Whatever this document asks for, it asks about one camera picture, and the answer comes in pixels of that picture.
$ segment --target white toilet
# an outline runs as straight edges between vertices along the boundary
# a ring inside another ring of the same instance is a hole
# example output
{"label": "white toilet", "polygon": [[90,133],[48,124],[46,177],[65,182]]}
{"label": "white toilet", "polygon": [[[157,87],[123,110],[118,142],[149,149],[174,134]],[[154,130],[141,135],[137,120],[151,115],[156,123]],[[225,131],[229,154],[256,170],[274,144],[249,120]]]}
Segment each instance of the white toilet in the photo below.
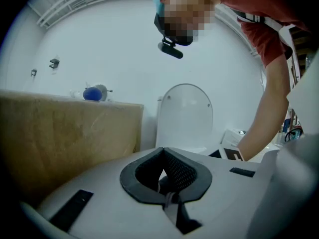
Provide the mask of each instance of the white toilet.
{"label": "white toilet", "polygon": [[212,126],[213,109],[207,94],[192,84],[176,85],[158,100],[156,148],[201,153],[212,137]]}

